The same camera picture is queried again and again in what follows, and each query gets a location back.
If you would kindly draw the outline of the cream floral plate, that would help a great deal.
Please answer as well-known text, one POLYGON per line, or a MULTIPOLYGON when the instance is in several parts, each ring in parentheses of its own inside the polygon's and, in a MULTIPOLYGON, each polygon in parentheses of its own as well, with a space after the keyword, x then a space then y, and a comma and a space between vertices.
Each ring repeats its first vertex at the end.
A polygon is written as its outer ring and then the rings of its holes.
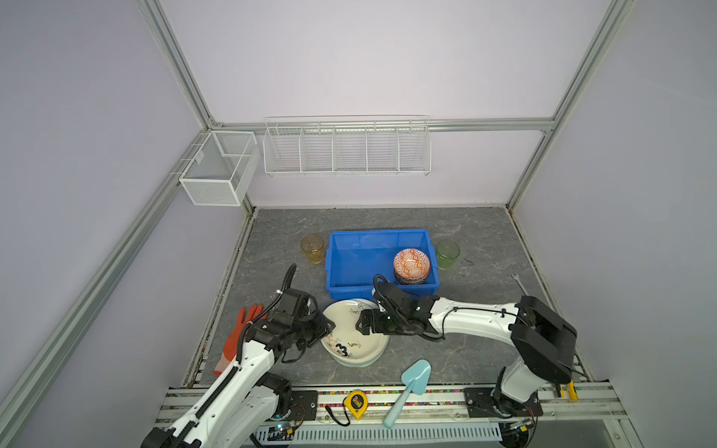
POLYGON ((363 368, 383 355, 389 337, 371 332, 364 335, 357 329, 361 313, 377 309, 378 306, 371 301, 354 299, 334 302, 323 311, 334 328, 322 338, 321 344, 339 364, 363 368))

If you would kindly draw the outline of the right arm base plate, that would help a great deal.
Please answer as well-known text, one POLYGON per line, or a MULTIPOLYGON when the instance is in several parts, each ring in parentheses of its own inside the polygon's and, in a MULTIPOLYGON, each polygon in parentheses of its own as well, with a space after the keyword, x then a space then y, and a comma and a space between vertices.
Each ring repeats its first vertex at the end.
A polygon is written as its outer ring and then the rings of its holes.
POLYGON ((464 398, 471 418, 540 417, 543 416, 538 392, 531 394, 526 402, 518 402, 500 394, 495 388, 476 386, 465 388, 464 398))

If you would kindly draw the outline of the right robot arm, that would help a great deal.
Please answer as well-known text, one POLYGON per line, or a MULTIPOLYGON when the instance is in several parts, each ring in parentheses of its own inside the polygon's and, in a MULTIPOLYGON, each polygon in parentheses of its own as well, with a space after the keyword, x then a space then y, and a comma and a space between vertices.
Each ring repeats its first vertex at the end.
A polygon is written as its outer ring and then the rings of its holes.
POLYGON ((485 416, 539 416, 542 386, 567 386, 572 381, 577 330, 540 299, 524 295, 509 304, 471 304, 446 297, 418 297, 378 274, 373 301, 363 311, 356 330, 363 335, 418 336, 438 342, 460 333, 506 343, 518 358, 502 368, 495 386, 474 403, 485 416))

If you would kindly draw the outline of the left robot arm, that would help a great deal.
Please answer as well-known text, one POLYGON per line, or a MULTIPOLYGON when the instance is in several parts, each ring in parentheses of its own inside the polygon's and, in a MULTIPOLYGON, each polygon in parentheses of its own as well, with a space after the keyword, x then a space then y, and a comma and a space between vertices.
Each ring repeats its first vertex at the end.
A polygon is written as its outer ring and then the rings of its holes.
POLYGON ((295 347, 299 355, 335 324, 311 294, 294 289, 289 266, 276 298, 241 330, 235 358, 192 408, 168 429, 151 429, 143 447, 239 447, 264 421, 291 409, 291 382, 271 373, 295 347))

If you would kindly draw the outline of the green rimmed bottom plate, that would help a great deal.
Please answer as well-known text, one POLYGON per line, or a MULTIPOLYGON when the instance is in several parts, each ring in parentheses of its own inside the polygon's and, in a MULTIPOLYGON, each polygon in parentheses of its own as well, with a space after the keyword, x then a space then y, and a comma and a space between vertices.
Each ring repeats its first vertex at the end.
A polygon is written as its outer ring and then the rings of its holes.
POLYGON ((385 351, 385 346, 364 350, 348 345, 336 345, 330 349, 329 353, 341 365, 352 368, 364 368, 377 362, 377 360, 384 355, 385 351))

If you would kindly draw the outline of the orange patterned bowl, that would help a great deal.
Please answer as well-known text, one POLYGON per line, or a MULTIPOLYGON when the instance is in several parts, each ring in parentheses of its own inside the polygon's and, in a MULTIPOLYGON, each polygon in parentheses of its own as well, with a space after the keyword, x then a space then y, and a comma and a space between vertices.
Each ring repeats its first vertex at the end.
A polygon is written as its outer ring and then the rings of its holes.
POLYGON ((431 271, 429 256, 417 248, 405 248, 393 261, 394 276, 403 284, 424 282, 431 271))

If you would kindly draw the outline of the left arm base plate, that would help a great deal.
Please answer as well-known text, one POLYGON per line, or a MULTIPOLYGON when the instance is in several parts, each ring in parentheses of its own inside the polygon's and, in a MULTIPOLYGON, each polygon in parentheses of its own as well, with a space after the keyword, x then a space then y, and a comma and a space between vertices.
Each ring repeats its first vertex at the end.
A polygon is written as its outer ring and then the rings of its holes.
POLYGON ((315 421, 319 410, 319 392, 316 389, 299 389, 291 392, 288 399, 281 396, 274 413, 267 419, 269 421, 315 421))

